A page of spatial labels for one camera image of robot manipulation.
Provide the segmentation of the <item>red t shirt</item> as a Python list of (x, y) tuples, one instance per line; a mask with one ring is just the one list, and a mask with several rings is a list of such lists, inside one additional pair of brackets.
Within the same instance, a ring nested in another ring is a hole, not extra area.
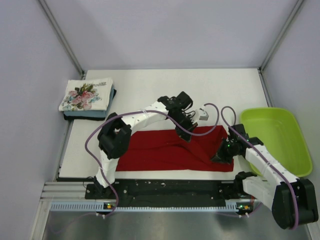
[(127, 152), (116, 170), (133, 171), (209, 171), (232, 172), (234, 163), (212, 162), (227, 132), (222, 125), (204, 136), (192, 136), (189, 142), (174, 129), (138, 131), (130, 138)]

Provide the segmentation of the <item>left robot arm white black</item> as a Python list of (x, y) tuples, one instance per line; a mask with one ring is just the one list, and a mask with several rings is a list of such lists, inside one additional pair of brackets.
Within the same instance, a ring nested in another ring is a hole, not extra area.
[(190, 133), (198, 126), (191, 115), (186, 113), (193, 106), (188, 94), (181, 92), (177, 97), (162, 96), (153, 104), (144, 108), (141, 113), (120, 116), (115, 112), (110, 114), (108, 120), (117, 119), (104, 125), (98, 136), (100, 148), (100, 161), (102, 167), (96, 174), (96, 192), (102, 198), (109, 198), (114, 191), (115, 172), (119, 158), (129, 149), (131, 136), (137, 131), (156, 122), (171, 117), (175, 123), (177, 135), (186, 142), (191, 141)]

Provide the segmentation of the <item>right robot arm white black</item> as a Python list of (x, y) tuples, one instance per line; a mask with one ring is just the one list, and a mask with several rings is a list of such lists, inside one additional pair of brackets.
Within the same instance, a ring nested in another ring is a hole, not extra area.
[(314, 184), (288, 171), (267, 150), (258, 137), (249, 137), (243, 124), (229, 126), (215, 156), (217, 163), (228, 163), (242, 156), (255, 166), (253, 172), (239, 172), (233, 181), (233, 192), (239, 198), (251, 195), (271, 212), (282, 229), (317, 222), (319, 219)]

